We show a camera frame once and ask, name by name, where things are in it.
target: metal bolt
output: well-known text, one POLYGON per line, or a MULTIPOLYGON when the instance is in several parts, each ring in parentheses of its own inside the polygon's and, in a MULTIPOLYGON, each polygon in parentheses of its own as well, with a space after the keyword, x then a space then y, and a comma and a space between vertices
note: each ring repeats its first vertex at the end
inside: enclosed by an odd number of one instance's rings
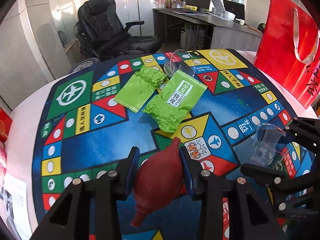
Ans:
POLYGON ((73 181, 72 181, 72 184, 73 185, 79 185, 81 183, 81 179, 80 178, 75 178, 73 181))
POLYGON ((208 176, 210 176, 210 171, 203 170, 203 171, 201 171, 201 175, 204 177, 208 177, 208 176))
POLYGON ((245 180, 245 178, 243 178, 243 177, 239 177, 239 178, 237 179, 237 182, 238 182, 239 184, 244 184, 244 183, 246 183, 246 180, 245 180))
POLYGON ((279 205, 279 210, 280 210, 280 211, 283 211, 286 206, 287 206, 287 205, 286 205, 284 202, 282 202, 282 203, 279 205))
POLYGON ((276 184, 279 184, 279 183, 281 182, 281 178, 280 178, 280 177, 276 177, 275 180, 274 180, 274 182, 275 182, 276 184))
POLYGON ((117 171, 109 171, 109 172, 108 172, 108 176, 109 176, 109 177, 115 177, 117 174, 118 174, 117 171))

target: red gift bag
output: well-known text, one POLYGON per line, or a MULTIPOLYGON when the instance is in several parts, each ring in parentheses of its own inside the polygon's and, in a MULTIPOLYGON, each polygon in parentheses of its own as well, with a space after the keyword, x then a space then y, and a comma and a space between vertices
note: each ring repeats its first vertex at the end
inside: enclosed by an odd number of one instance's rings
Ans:
POLYGON ((320 32, 291 0, 271 0, 255 66, 286 88, 305 108, 320 91, 320 32))

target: gray desk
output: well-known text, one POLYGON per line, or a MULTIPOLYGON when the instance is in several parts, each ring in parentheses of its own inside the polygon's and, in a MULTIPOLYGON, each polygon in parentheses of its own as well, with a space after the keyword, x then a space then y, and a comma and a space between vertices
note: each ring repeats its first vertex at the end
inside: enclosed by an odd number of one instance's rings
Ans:
POLYGON ((209 27, 209 35, 211 36, 210 49, 258 50, 262 37, 261 33, 215 16, 186 15, 174 13, 174 11, 177 10, 153 9, 155 35, 162 43, 179 41, 180 28, 183 27, 185 22, 189 22, 194 25, 206 25, 209 27))

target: crumpled green packet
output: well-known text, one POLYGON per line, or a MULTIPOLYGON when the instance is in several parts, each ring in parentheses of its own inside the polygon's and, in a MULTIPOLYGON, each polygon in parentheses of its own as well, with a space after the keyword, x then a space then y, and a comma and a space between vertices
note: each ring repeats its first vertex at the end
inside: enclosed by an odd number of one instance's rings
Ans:
POLYGON ((206 89, 206 85, 178 70, 143 112, 151 114, 162 131, 174 133, 206 89))
POLYGON ((121 88, 114 101, 137 113, 166 78, 165 73, 142 66, 121 88))

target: white ribbon handle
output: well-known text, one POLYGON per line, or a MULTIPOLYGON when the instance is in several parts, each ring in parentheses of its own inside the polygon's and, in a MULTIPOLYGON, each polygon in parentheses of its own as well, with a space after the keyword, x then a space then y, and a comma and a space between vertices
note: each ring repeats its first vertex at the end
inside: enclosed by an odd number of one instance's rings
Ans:
POLYGON ((298 19, 298 10, 297 8, 294 9, 295 14, 293 16, 293 43, 294 43, 294 54, 296 56, 296 59, 304 64, 310 64, 315 59, 316 53, 318 51, 318 45, 319 45, 319 37, 320 37, 320 31, 318 30, 318 34, 315 40, 315 44, 308 56, 304 60, 302 60, 298 53, 298 45, 299 45, 299 19, 298 19))

